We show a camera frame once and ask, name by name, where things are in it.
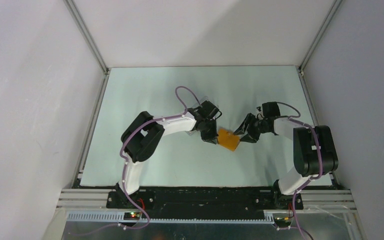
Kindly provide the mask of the orange leather card holder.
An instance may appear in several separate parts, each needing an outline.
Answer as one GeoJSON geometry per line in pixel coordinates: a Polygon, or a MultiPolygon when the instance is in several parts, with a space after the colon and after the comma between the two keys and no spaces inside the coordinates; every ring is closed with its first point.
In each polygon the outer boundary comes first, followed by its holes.
{"type": "Polygon", "coordinates": [[[220,128],[217,132],[217,142],[220,146],[234,152],[240,144],[240,137],[232,131],[220,128]]]}

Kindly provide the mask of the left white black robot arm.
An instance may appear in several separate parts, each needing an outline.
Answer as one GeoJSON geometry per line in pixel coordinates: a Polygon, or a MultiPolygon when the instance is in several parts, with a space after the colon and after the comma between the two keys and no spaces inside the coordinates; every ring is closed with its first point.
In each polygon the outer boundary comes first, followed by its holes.
{"type": "Polygon", "coordinates": [[[147,111],[141,112],[120,138],[124,167],[118,182],[122,190],[118,201],[125,208],[136,206],[143,164],[154,154],[162,137],[179,132],[199,132],[203,142],[216,145],[217,119],[222,114],[209,100],[176,115],[157,118],[147,111]]]}

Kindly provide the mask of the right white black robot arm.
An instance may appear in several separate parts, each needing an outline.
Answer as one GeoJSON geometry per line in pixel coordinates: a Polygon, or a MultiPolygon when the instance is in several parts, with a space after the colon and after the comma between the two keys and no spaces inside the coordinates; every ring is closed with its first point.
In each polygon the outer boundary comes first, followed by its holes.
{"type": "Polygon", "coordinates": [[[291,196],[298,194],[309,183],[337,170],[339,159],[331,129],[327,125],[310,125],[296,115],[282,115],[282,102],[272,101],[257,107],[258,113],[248,113],[234,131],[243,143],[257,143],[262,134],[271,133],[293,142],[293,167],[275,181],[271,204],[284,209],[291,196]]]}

